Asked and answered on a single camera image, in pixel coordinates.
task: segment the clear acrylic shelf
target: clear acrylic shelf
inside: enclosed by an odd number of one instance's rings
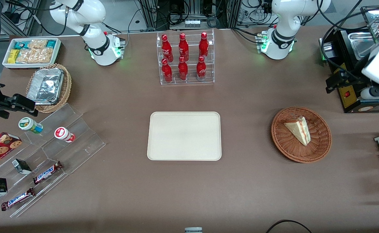
[[[81,114],[69,104],[49,115],[41,124],[44,127],[42,133],[25,132],[22,139],[24,139],[24,145],[26,146],[13,156],[8,157],[8,160],[0,165],[0,177],[7,179],[8,186],[8,193],[0,196],[0,207],[3,202],[7,202],[26,192],[30,187],[34,187],[37,194],[26,202],[18,203],[9,210],[4,211],[4,214],[10,217],[21,215],[105,146],[105,143],[95,131],[90,129],[86,122],[83,121]],[[72,143],[67,143],[56,139],[54,130],[58,127],[66,127],[76,135],[76,140]],[[12,160],[16,158],[26,161],[33,171],[28,175],[17,173],[12,165]],[[60,161],[64,167],[40,184],[34,185],[33,178],[46,171],[57,161]]]
[[[209,43],[208,46],[208,56],[205,59],[206,72],[205,80],[197,80],[197,63],[199,58],[199,49],[198,45],[201,40],[201,33],[207,33],[207,40]],[[200,84],[200,83],[214,83],[215,81],[215,50],[214,50],[214,31],[213,30],[195,30],[195,31],[185,31],[185,37],[189,45],[189,60],[187,61],[188,65],[188,78],[186,81],[182,81],[179,78],[178,64],[179,64],[179,34],[181,31],[166,31],[162,33],[157,33],[157,56],[158,56],[158,67],[159,67],[159,77],[161,85],[164,84]],[[172,68],[172,79],[171,83],[167,83],[162,74],[162,40],[160,37],[166,34],[168,36],[168,41],[172,46],[172,54],[174,56],[173,62],[170,62],[169,65]]]

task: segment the brown table surface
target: brown table surface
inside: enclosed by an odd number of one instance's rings
[[[0,211],[0,232],[264,233],[280,219],[313,232],[379,232],[379,114],[344,114],[326,94],[320,61],[326,27],[303,27],[288,57],[273,61],[231,30],[215,30],[216,82],[162,87],[156,33],[132,34],[125,58],[97,65],[80,37],[61,37],[59,62],[71,73],[69,103],[108,144],[22,216]],[[4,94],[25,93],[32,70],[4,69]],[[274,146],[270,124],[289,106],[318,112],[330,126],[326,158],[300,164]],[[151,161],[155,111],[215,111],[222,158]],[[23,113],[0,118],[0,132],[21,134]],[[40,114],[38,121],[45,118]],[[274,232],[304,232],[285,224]]]

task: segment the wicker basket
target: wicker basket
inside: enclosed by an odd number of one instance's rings
[[[284,126],[289,119],[304,116],[308,123],[311,141],[304,146]],[[321,116],[316,112],[299,106],[281,110],[274,117],[271,124],[271,136],[277,148],[291,160],[311,163],[323,159],[332,145],[332,134]]]
[[[60,100],[56,105],[36,105],[36,109],[39,112],[43,112],[43,113],[52,113],[59,110],[61,107],[63,107],[63,105],[66,104],[67,99],[69,98],[69,95],[70,95],[71,77],[67,69],[60,64],[48,65],[40,69],[42,70],[42,69],[51,69],[51,68],[59,68],[63,70],[64,72],[63,86],[61,87]],[[26,88],[26,94],[28,93],[28,90],[30,89],[31,81],[33,80],[33,77],[34,77],[34,74],[31,76],[30,81],[28,82],[28,85]]]

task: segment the sandwich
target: sandwich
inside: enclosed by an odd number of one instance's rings
[[[288,120],[284,125],[299,140],[299,142],[305,146],[308,145],[310,142],[310,133],[305,117],[301,116],[294,120]]]

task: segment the red bottle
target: red bottle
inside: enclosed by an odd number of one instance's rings
[[[204,81],[205,80],[205,69],[206,69],[206,65],[204,62],[204,56],[200,56],[198,58],[198,64],[197,64],[197,79],[198,79],[198,81]]]
[[[190,50],[188,48],[188,42],[185,39],[185,34],[179,34],[179,56],[184,56],[185,61],[190,59]]]
[[[184,58],[184,56],[179,57],[178,70],[179,70],[179,78],[180,78],[182,81],[187,80],[187,75],[188,75],[188,65],[185,63],[185,58]]]
[[[201,33],[201,41],[199,45],[200,56],[207,57],[208,56],[208,41],[207,41],[207,33]]]
[[[173,62],[174,56],[172,55],[172,47],[168,41],[168,37],[165,34],[163,34],[161,36],[161,39],[162,39],[163,58],[167,59],[168,62]]]
[[[168,61],[166,59],[162,59],[162,74],[164,76],[165,82],[172,82],[172,69],[168,65]]]

